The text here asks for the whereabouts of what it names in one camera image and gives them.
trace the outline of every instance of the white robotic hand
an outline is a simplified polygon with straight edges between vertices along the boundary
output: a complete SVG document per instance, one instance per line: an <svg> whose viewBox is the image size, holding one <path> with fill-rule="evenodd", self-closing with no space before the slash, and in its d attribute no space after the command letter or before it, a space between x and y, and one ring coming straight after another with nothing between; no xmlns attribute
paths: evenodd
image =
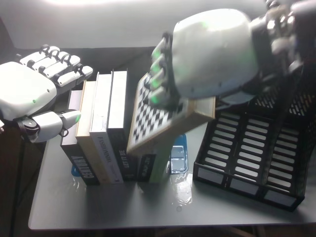
<svg viewBox="0 0 316 237"><path fill-rule="evenodd" d="M288 7L267 0L267 9L253 21L238 10L217 9L178 22L152 53L146 85L151 92L144 103L172 110L180 97L216 96L217 109L224 109L250 101L299 69L300 46L306 37L313 41L314 24L306 22L316 19L316 1Z"/></svg>
<svg viewBox="0 0 316 237"><path fill-rule="evenodd" d="M92 75L80 58L43 45L38 52L17 62L0 65L0 133L3 126L17 124L31 142L47 141L64 134L80 119L80 111L47 111L58 95Z"/></svg>

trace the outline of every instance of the row of books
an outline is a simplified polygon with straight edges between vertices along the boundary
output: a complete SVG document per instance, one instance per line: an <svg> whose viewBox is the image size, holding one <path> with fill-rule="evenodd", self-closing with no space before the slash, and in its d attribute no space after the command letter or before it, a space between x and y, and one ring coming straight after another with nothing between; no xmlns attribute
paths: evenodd
<svg viewBox="0 0 316 237"><path fill-rule="evenodd" d="M61 140L61 148L87 185L125 181L160 182L174 139L165 141L152 154L126 153L130 124L126 124L127 71L97 75L83 90L70 92L68 109L81 111L77 124Z"/></svg>

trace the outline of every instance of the blue object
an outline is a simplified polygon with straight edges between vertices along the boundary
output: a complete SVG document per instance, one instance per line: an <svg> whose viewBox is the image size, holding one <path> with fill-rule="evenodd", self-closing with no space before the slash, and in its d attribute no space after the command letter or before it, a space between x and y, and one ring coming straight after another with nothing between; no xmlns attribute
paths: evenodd
<svg viewBox="0 0 316 237"><path fill-rule="evenodd" d="M170 154L170 170L171 174L181 174L187 172L188 165L188 148L187 136L180 135L171 150Z"/></svg>
<svg viewBox="0 0 316 237"><path fill-rule="evenodd" d="M80 177L79 172L76 170L76 167L74 166L71 168L71 174L75 177Z"/></svg>

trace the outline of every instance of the black and white checkered cover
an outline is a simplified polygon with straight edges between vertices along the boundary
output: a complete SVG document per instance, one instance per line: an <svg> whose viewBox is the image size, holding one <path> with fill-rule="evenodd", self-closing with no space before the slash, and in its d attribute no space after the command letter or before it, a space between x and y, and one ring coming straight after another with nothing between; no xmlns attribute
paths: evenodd
<svg viewBox="0 0 316 237"><path fill-rule="evenodd" d="M175 119L185 116L187 110L187 100L180 101L179 106L176 111L169 112L164 110L158 110L147 104L143 103L143 100L148 97L149 89L144 85L148 83L150 76L142 79L139 82L137 90L137 101L135 106L137 106L137 113L134 115L133 124L133 136L132 144L150 139L150 137L157 134L162 129L170 126L171 122Z"/></svg>

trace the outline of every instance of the dark floor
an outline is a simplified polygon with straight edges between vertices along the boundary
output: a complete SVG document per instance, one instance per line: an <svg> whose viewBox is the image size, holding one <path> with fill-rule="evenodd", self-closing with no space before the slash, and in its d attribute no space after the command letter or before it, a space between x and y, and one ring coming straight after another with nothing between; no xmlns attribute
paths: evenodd
<svg viewBox="0 0 316 237"><path fill-rule="evenodd" d="M45 144L26 144L24 160L20 166L21 183L17 199L15 186L18 161L22 140L19 133L8 128L0 135L0 237L74 237L74 236L146 236L146 237L230 237L230 236L267 236L267 237L316 237L316 224L286 225L261 227L199 227L199 228L169 228L169 229L127 229L108 231L31 231L28 219L36 188L41 159ZM15 216L13 203L16 202Z"/></svg>

